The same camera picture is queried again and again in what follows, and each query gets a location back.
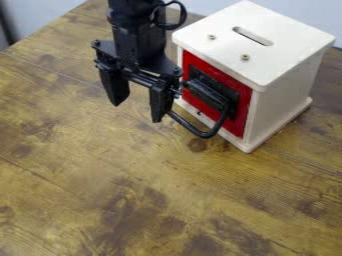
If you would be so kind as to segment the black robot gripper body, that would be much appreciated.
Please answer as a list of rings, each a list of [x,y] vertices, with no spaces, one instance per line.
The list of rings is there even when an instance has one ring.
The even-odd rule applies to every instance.
[[[167,32],[179,24],[149,23],[134,27],[113,26],[114,39],[95,40],[91,44],[97,52],[98,65],[125,72],[129,83],[151,88],[157,83],[179,87],[182,68],[166,56]]]

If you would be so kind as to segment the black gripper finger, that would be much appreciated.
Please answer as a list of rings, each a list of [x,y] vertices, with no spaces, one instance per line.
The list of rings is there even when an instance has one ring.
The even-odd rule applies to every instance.
[[[174,91],[167,83],[157,83],[150,88],[150,107],[154,123],[159,123],[171,111],[174,104]]]
[[[102,65],[98,65],[98,69],[109,99],[115,106],[119,106],[130,96],[130,85],[125,72]]]

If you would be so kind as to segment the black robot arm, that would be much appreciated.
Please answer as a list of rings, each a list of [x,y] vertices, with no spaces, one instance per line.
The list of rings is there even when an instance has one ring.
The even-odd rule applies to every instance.
[[[165,53],[167,31],[186,22],[178,0],[109,0],[107,20],[114,40],[93,42],[95,67],[109,99],[119,106],[130,96],[130,83],[149,88],[151,119],[162,121],[179,92],[182,68]]]

